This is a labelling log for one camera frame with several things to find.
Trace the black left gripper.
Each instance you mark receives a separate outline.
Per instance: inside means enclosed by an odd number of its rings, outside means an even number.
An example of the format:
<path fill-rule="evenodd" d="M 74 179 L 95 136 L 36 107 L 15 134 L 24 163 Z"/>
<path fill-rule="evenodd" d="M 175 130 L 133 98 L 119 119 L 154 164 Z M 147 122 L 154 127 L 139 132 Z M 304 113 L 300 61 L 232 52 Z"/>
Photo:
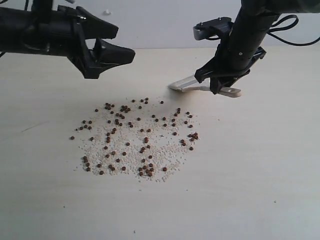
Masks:
<path fill-rule="evenodd" d="M 99 68 L 108 70 L 132 63 L 135 51 L 103 39 L 114 39 L 119 28 L 89 13 L 81 6 L 71 8 L 33 4 L 22 28 L 19 43 L 30 54 L 67 57 L 85 79 L 98 79 Z M 87 39 L 96 39 L 91 52 Z"/>

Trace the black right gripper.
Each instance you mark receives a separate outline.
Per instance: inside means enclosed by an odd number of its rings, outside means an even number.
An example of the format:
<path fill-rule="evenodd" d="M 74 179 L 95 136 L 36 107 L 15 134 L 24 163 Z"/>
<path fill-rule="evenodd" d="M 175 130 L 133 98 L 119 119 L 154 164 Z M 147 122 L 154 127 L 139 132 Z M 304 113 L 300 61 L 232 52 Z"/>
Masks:
<path fill-rule="evenodd" d="M 252 58 L 266 35 L 266 18 L 239 14 L 231 31 L 220 39 L 214 57 L 194 76 L 199 83 L 210 78 L 210 91 L 216 95 L 230 88 L 250 68 Z"/>

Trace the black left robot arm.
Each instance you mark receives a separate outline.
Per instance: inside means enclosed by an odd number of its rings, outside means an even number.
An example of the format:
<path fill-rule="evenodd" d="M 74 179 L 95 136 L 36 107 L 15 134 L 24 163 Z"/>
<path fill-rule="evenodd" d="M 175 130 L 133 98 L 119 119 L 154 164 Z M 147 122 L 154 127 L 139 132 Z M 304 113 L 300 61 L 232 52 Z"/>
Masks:
<path fill-rule="evenodd" d="M 1 7 L 0 51 L 66 57 L 85 79 L 98 79 L 106 70 L 131 64 L 130 48 L 108 43 L 119 28 L 81 6 L 34 0 L 31 10 Z"/>

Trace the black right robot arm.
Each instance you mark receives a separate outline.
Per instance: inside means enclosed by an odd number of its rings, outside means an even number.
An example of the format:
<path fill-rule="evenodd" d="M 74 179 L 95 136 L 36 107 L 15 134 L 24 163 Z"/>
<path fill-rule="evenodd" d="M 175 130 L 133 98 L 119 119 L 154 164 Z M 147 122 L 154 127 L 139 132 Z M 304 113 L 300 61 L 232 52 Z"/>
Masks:
<path fill-rule="evenodd" d="M 193 27 L 197 41 L 219 40 L 214 57 L 197 69 L 194 77 L 198 83 L 209 79 L 209 89 L 218 94 L 222 88 L 231 87 L 238 79 L 248 75 L 257 60 L 266 51 L 261 43 L 266 35 L 280 30 L 277 26 L 287 18 L 302 13 L 319 13 L 318 0 L 243 0 L 235 20 L 218 17 L 198 23 Z"/>

